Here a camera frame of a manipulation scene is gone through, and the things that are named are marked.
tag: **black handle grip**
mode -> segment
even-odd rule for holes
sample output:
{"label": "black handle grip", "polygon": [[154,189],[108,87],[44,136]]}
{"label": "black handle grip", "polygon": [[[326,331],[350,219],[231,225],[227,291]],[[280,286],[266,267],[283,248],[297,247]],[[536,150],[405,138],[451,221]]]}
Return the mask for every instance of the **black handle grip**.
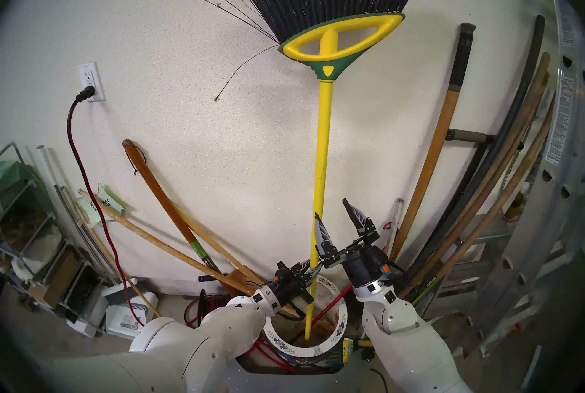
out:
{"label": "black handle grip", "polygon": [[471,43],[473,42],[473,32],[475,25],[461,24],[459,31],[459,43],[457,44],[457,52],[455,53],[455,61],[451,69],[451,78],[449,79],[449,90],[459,92],[463,79],[465,78],[465,71],[467,69],[467,62],[469,61],[469,53],[471,52]]}
{"label": "black handle grip", "polygon": [[532,81],[534,70],[537,68],[538,57],[540,55],[540,46],[542,45],[542,38],[545,34],[545,18],[538,14],[534,22],[534,32],[532,33],[532,41],[530,49],[528,50],[528,58],[522,72],[521,81],[529,84]]}
{"label": "black handle grip", "polygon": [[217,278],[213,278],[211,275],[199,275],[199,282],[203,282],[203,281],[218,281]]}

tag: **textured wall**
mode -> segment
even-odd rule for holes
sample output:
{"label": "textured wall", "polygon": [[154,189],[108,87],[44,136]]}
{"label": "textured wall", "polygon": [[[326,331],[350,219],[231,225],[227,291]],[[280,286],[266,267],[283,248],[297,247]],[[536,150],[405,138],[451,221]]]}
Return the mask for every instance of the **textured wall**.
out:
{"label": "textured wall", "polygon": [[[556,50],[552,0],[410,0],[404,12],[402,25],[335,85],[324,221],[340,247],[355,236],[343,197],[376,224],[397,197],[409,200],[461,22],[477,30],[457,128],[499,126],[539,12],[548,23],[545,48]],[[309,255],[318,84],[308,67],[270,50],[212,99],[238,65],[268,46],[200,0],[12,0],[0,19],[2,140],[15,140],[36,164],[35,147],[44,143],[69,187],[81,187],[65,121],[80,87],[75,65],[97,61],[108,100],[81,104],[73,124],[92,184],[108,185],[134,221],[194,256],[133,176],[122,149],[131,138],[168,195],[268,275],[279,260]],[[443,149],[407,244],[419,246],[429,234],[470,155],[464,144]],[[191,267],[110,227],[129,273],[196,288]]]}

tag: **wooden handle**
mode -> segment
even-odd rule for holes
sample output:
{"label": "wooden handle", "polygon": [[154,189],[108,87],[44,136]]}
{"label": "wooden handle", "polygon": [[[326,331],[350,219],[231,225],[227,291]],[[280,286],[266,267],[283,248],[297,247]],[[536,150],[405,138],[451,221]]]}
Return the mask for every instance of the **wooden handle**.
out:
{"label": "wooden handle", "polygon": [[[86,201],[91,201],[91,198],[90,198],[89,194],[85,190],[79,189],[78,193]],[[115,212],[111,208],[109,208],[109,207],[105,206],[104,204],[102,204],[102,202],[100,200],[98,200],[98,204],[99,204],[99,207],[102,209],[102,211],[105,214],[108,214],[110,217],[112,217],[116,222],[118,222],[121,225],[125,226],[130,231],[132,231],[133,233],[138,234],[140,237],[142,237],[143,239],[147,240],[151,244],[156,245],[158,248],[166,251],[168,254],[171,254],[175,258],[180,259],[184,263],[189,264],[191,267],[194,267],[194,268],[196,268],[198,270],[201,270],[203,273],[206,273],[208,275],[211,275],[216,280],[219,280],[220,282],[223,282],[225,284],[228,284],[232,288],[235,288],[238,291],[243,292],[244,294],[252,295],[256,291],[255,288],[249,287],[249,286],[247,286],[245,284],[240,284],[239,282],[233,281],[232,279],[230,279],[228,277],[224,277],[221,273],[216,272],[215,270],[212,270],[209,267],[207,267],[207,266],[205,266],[205,265],[203,265],[203,264],[195,261],[193,258],[190,258],[186,254],[180,252],[179,250],[174,249],[170,245],[164,243],[162,240],[158,240],[153,235],[148,234],[142,228],[139,228],[138,226],[136,226],[132,222],[129,222],[127,219],[125,219],[124,217],[120,216],[117,212]]]}
{"label": "wooden handle", "polygon": [[[77,205],[77,203],[74,201],[73,205],[75,207],[75,210],[77,211],[77,214],[79,215],[79,217],[81,218],[81,220],[85,223],[85,225],[90,228],[90,223],[87,220],[87,218],[85,217],[85,213],[83,212],[83,210]],[[95,229],[90,228],[91,231],[91,235],[94,237],[94,239],[99,243],[99,246],[102,248],[102,251],[105,253],[105,255],[110,259],[110,261],[115,264],[116,260],[114,259],[114,257],[112,256],[112,253],[109,252],[109,250],[106,248],[106,246],[104,245],[104,243],[102,242],[102,239],[99,238],[98,233],[95,232]],[[132,289],[134,289],[134,292],[136,294],[138,294],[138,297],[140,297],[144,303],[146,303],[146,306],[148,306],[148,308],[150,308],[150,310],[154,313],[154,315],[157,318],[160,318],[160,314],[159,312],[156,310],[155,307],[153,307],[152,303],[148,302],[148,299],[144,296],[144,294],[142,294],[140,292],[140,290],[138,289],[138,287],[136,287],[136,285],[128,280],[128,276],[126,275],[126,272],[124,272],[122,270],[122,281],[127,282],[130,287]]]}
{"label": "wooden handle", "polygon": [[392,245],[392,251],[390,252],[390,260],[395,261],[404,245],[404,241],[408,236],[408,232],[414,222],[414,218],[417,216],[418,209],[421,207],[422,199],[425,196],[426,188],[431,182],[431,176],[435,171],[435,166],[439,160],[441,149],[443,149],[443,143],[445,142],[445,136],[449,130],[453,113],[455,112],[455,106],[457,104],[457,98],[459,93],[456,91],[447,90],[445,100],[443,101],[443,108],[441,108],[441,114],[435,127],[435,133],[431,140],[429,151],[426,154],[425,163],[422,166],[422,171],[418,177],[417,186],[414,189],[408,209],[402,219],[402,224],[398,229],[394,244]]}
{"label": "wooden handle", "polygon": [[508,136],[508,138],[514,136],[512,140],[509,139],[506,140],[505,146],[509,146],[509,148],[506,152],[504,152],[504,158],[502,158],[499,164],[495,166],[495,171],[487,181],[485,187],[483,187],[483,189],[481,190],[481,192],[478,194],[474,201],[470,201],[467,210],[464,211],[462,216],[453,225],[453,227],[446,235],[441,245],[437,248],[433,256],[431,256],[431,258],[421,267],[420,271],[417,272],[415,277],[410,281],[409,286],[405,287],[402,291],[400,291],[399,296],[401,298],[405,297],[406,294],[408,294],[415,285],[422,281],[425,275],[433,268],[433,266],[446,253],[449,247],[457,240],[459,235],[471,222],[475,214],[479,211],[480,207],[483,205],[487,197],[490,195],[491,191],[495,187],[497,181],[500,179],[505,168],[508,166],[508,163],[510,162],[511,158],[514,156],[514,153],[518,150],[518,145],[520,141],[522,141],[524,132],[528,128],[528,125],[530,124],[530,121],[532,120],[534,113],[538,108],[540,97],[542,97],[542,94],[544,93],[545,89],[545,85],[543,84],[543,82],[537,80],[537,78],[535,78],[533,84],[534,83],[536,83],[535,85],[536,88],[531,89],[532,91],[531,98],[527,99],[524,102],[524,105],[522,106],[522,109],[519,114],[519,116],[523,118],[522,120],[519,121],[520,127],[514,132],[510,131],[511,133]]}
{"label": "wooden handle", "polygon": [[[124,147],[124,150],[126,151],[126,154],[128,155],[128,157],[130,158],[130,160],[134,164],[136,170],[138,170],[138,172],[140,173],[140,175],[144,179],[144,182],[146,182],[146,185],[148,185],[149,189],[155,195],[156,199],[159,200],[159,203],[164,208],[164,210],[167,212],[168,216],[171,217],[171,220],[173,221],[175,226],[177,226],[177,228],[181,232],[181,234],[183,234],[183,237],[185,237],[185,240],[189,243],[189,245],[191,245],[191,248],[193,248],[195,250],[195,253],[197,253],[197,256],[199,256],[201,261],[203,261],[203,263],[207,267],[215,270],[216,272],[221,273],[221,271],[218,269],[218,266],[215,265],[215,263],[209,257],[209,255],[207,254],[205,249],[201,246],[201,244],[199,243],[197,238],[193,235],[193,233],[189,229],[189,226],[187,226],[185,221],[179,216],[177,210],[175,209],[175,206],[173,205],[171,200],[168,199],[168,196],[163,191],[162,187],[160,187],[160,184],[156,180],[156,177],[154,177],[154,175],[152,174],[152,171],[150,171],[150,168],[148,168],[148,166],[146,165],[146,162],[144,161],[144,159],[140,155],[138,148],[134,145],[134,143],[131,140],[128,140],[128,139],[126,139],[122,142],[122,146]],[[221,281],[220,283],[224,287],[226,287],[226,283],[224,281]],[[227,287],[226,287],[226,289],[228,290],[228,292],[231,295],[233,295],[232,294],[232,293],[234,293],[233,290],[230,291],[229,288],[227,288]]]}
{"label": "wooden handle", "polygon": [[471,197],[471,199],[467,202],[467,206],[465,207],[463,212],[460,214],[460,217],[462,215],[464,215],[469,210],[471,203],[473,203],[473,201],[476,200],[477,197],[480,195],[480,193],[483,191],[484,187],[487,185],[488,181],[490,181],[494,172],[496,171],[496,169],[498,168],[500,163],[503,161],[503,158],[506,155],[506,153],[508,152],[508,150],[512,147],[518,146],[518,144],[515,144],[516,143],[516,141],[515,141],[516,136],[522,130],[522,127],[526,121],[528,113],[532,111],[534,106],[538,106],[538,104],[540,103],[540,100],[542,99],[542,95],[545,92],[546,84],[548,83],[548,80],[549,80],[549,73],[547,71],[549,63],[550,63],[550,55],[545,52],[542,54],[542,57],[540,58],[540,63],[538,64],[537,73],[534,75],[534,79],[530,83],[530,88],[528,88],[527,96],[524,99],[524,103],[522,104],[522,107],[518,113],[518,116],[516,117],[516,120],[514,121],[514,124],[510,128],[510,132],[508,133],[508,138],[506,138],[506,141],[504,142],[500,152],[498,153],[498,155],[494,159],[494,163],[492,163],[490,169],[488,170],[486,175],[483,177],[479,187],[476,189],[476,191],[473,194],[473,196]]}
{"label": "wooden handle", "polygon": [[540,151],[540,147],[542,146],[542,144],[546,138],[546,135],[548,134],[548,131],[550,128],[550,122],[552,120],[552,112],[553,112],[554,107],[555,107],[555,102],[553,99],[553,101],[550,103],[550,107],[548,109],[548,112],[546,113],[545,120],[543,121],[542,126],[540,126],[540,129],[538,131],[536,138],[534,139],[534,141],[530,145],[530,148],[528,149],[526,156],[524,156],[524,158],[522,159],[522,162],[520,162],[520,165],[518,166],[518,169],[516,170],[516,172],[512,176],[510,182],[508,183],[508,185],[506,185],[504,192],[498,197],[498,199],[492,205],[492,207],[490,208],[488,213],[481,220],[479,225],[477,225],[476,228],[467,237],[465,242],[449,258],[449,260],[445,263],[445,265],[443,267],[441,267],[441,269],[439,270],[439,272],[436,275],[437,278],[443,278],[453,268],[453,266],[461,259],[461,257],[470,248],[470,246],[477,240],[477,238],[481,235],[481,233],[483,233],[485,231],[487,226],[491,223],[491,221],[494,219],[494,217],[498,214],[498,212],[504,206],[506,201],[508,201],[509,197],[512,195],[514,190],[516,190],[516,187],[518,186],[518,184],[520,183],[520,181],[524,177],[524,174],[528,171],[528,169],[532,165],[534,159],[538,155],[538,152]]}
{"label": "wooden handle", "polygon": [[179,216],[177,210],[171,203],[171,200],[168,199],[168,196],[166,195],[162,187],[160,187],[159,182],[156,180],[156,177],[154,177],[154,175],[150,171],[150,168],[148,168],[148,166],[144,162],[144,159],[140,155],[138,149],[136,149],[135,144],[131,140],[125,139],[122,142],[122,146],[124,147],[126,154],[128,154],[128,157],[130,157],[130,160],[134,164],[134,167],[138,170],[138,172],[144,179],[144,182],[146,182],[146,185],[148,185],[149,189],[152,190],[152,193],[155,195],[156,199],[159,200],[160,205],[167,212],[168,216],[171,217],[171,220],[173,221],[175,226],[177,226],[181,234],[183,234],[183,237],[187,240],[189,244],[193,242],[193,240],[195,240],[195,236],[193,235],[191,230],[189,230],[187,224]]}
{"label": "wooden handle", "polygon": [[211,248],[224,255],[233,264],[234,267],[240,270],[248,278],[248,280],[252,280],[256,284],[266,283],[264,278],[259,277],[253,270],[248,269],[247,266],[238,261],[235,257],[232,256],[231,253],[229,253],[218,242],[216,242],[215,239],[212,238],[211,235],[199,223],[186,215],[176,204],[174,204],[174,206],[179,216],[186,222],[189,228],[191,228],[200,238],[206,241]]}

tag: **sticker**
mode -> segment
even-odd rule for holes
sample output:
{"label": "sticker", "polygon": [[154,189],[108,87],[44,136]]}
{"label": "sticker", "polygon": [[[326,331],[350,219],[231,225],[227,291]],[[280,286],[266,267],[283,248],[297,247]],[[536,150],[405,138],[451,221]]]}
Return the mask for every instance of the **sticker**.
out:
{"label": "sticker", "polygon": [[131,314],[124,314],[124,317],[120,321],[120,327],[125,327],[131,330],[138,330],[138,321],[134,319]]}
{"label": "sticker", "polygon": [[[124,208],[120,206],[120,204],[118,204],[118,202],[114,200],[110,195],[108,195],[108,192],[105,191],[102,184],[98,184],[98,194],[95,197],[98,200],[100,200],[102,204],[106,205],[109,208],[112,208],[118,214],[123,215]],[[99,217],[98,209],[96,209],[94,203],[79,198],[77,200],[77,204],[81,207],[81,209],[83,209],[86,216],[89,218],[90,228],[93,228],[96,224],[101,223],[102,220]],[[111,222],[114,220],[112,217],[106,214],[104,214],[104,217],[107,222]]]}
{"label": "sticker", "polygon": [[560,22],[560,36],[565,47],[573,47],[575,44],[575,36],[573,34],[573,23],[571,17],[563,15]]}
{"label": "sticker", "polygon": [[545,156],[546,161],[554,166],[559,166],[560,159],[563,156],[564,144],[569,133],[574,93],[575,81],[569,77],[561,76],[553,132],[549,139]]}

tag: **electrical outlet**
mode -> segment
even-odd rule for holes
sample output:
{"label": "electrical outlet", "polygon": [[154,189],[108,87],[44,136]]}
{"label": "electrical outlet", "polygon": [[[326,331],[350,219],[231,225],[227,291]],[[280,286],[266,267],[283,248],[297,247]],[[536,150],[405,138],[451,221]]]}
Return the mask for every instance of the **electrical outlet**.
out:
{"label": "electrical outlet", "polygon": [[93,63],[78,64],[77,72],[79,72],[82,90],[87,86],[93,86],[95,88],[95,94],[87,99],[88,102],[101,102],[106,100],[102,81],[99,79],[98,63],[94,61]]}

